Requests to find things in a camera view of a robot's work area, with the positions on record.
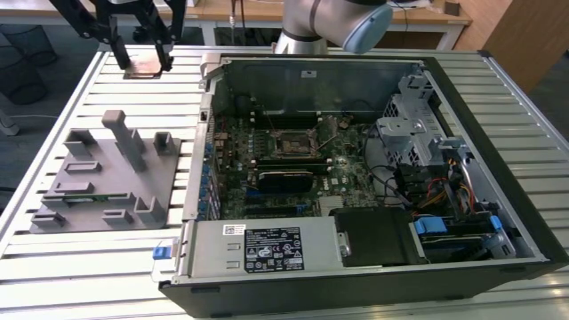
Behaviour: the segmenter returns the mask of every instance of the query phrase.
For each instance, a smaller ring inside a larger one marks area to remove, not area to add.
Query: floor
[[[50,94],[40,102],[16,106],[0,95],[0,106],[8,115],[54,115],[58,116],[67,104],[78,82],[84,74],[92,56],[98,50],[96,40],[80,39],[67,26],[47,26],[47,35],[52,42],[59,60],[50,66],[39,68]],[[127,43],[132,41],[132,28],[120,29]],[[184,33],[186,45],[202,45],[202,33],[190,29]],[[247,44],[255,42],[258,35],[250,35]],[[0,45],[7,40],[0,36]],[[553,122],[565,137],[569,137],[569,57],[564,56],[531,93],[531,98]],[[16,118],[20,134],[6,137],[0,133],[0,187],[16,187],[46,140],[55,119],[44,117]],[[7,206],[11,193],[0,191],[0,212]]]

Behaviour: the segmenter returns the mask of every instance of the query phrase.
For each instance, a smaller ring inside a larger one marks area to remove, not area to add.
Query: metal slat table
[[[154,50],[131,46],[130,52]],[[110,53],[98,53],[0,218],[0,312],[3,319],[191,319],[158,290],[151,251],[180,234],[182,205],[202,92],[199,64],[207,52],[268,53],[267,48],[176,47],[172,72],[158,80],[124,80]],[[569,248],[569,144],[492,58],[475,52],[375,51],[433,56],[451,76],[501,155],[565,248]],[[112,138],[100,117],[123,109],[143,138],[168,130],[183,139],[167,229],[35,235],[31,217],[54,182],[70,129]],[[448,112],[451,128],[460,135]],[[163,275],[172,261],[156,267]],[[473,299],[309,311],[248,319],[569,318],[569,268],[508,283]]]

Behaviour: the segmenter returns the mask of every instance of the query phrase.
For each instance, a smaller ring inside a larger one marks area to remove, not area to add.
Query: blue latch
[[[172,258],[172,247],[156,247],[152,250],[154,260],[166,260]]]
[[[495,230],[500,230],[501,229],[501,221],[500,221],[500,218],[497,217],[497,216],[492,216],[491,217],[491,222],[492,222],[492,225],[495,226]]]
[[[420,218],[413,224],[416,225],[416,231],[419,235],[423,235],[424,233],[448,232],[447,225],[441,217],[424,217]]]

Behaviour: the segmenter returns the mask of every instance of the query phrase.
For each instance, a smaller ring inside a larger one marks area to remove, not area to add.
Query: warning label
[[[301,228],[246,230],[248,273],[304,270]]]

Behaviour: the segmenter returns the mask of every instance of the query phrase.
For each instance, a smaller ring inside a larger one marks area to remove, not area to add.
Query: metal bracket
[[[202,56],[199,70],[202,72],[202,83],[208,82],[223,73],[223,66],[228,65],[231,60],[223,60],[220,53],[206,53]]]

